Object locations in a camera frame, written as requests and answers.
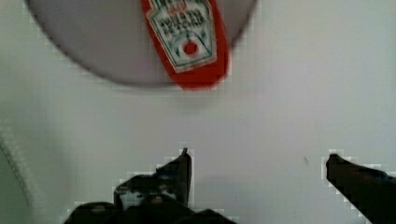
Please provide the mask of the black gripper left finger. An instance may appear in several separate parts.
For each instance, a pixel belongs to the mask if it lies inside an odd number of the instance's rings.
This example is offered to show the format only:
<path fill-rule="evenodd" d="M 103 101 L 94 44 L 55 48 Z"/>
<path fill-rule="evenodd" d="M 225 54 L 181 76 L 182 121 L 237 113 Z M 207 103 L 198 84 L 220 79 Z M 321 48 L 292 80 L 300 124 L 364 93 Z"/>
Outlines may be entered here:
<path fill-rule="evenodd" d="M 236 224 L 211 210 L 188 207 L 192 159 L 186 148 L 151 175 L 136 175 L 119 184 L 112 203 L 77 206 L 64 224 Z"/>

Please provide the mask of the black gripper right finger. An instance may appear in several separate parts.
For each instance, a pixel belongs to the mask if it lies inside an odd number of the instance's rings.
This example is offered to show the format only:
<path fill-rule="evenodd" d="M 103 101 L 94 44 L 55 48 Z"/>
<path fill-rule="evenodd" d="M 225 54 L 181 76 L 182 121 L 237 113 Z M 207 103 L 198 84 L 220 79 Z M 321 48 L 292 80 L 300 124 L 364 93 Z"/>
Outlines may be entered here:
<path fill-rule="evenodd" d="M 331 154 L 326 179 L 372 224 L 396 223 L 395 177 Z"/>

